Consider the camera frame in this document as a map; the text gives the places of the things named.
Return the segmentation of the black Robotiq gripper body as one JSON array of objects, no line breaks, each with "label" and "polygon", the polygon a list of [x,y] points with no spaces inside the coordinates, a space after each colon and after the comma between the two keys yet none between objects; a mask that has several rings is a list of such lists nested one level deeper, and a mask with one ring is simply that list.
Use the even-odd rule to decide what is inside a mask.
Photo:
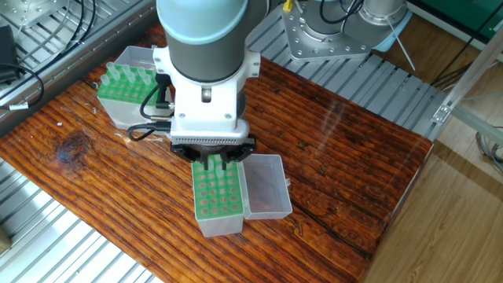
[{"label": "black Robotiq gripper body", "polygon": [[243,144],[240,145],[188,145],[171,144],[171,152],[190,163],[202,162],[202,155],[209,156],[227,154],[231,162],[239,162],[250,156],[257,149],[257,138],[255,135],[248,135]]}]

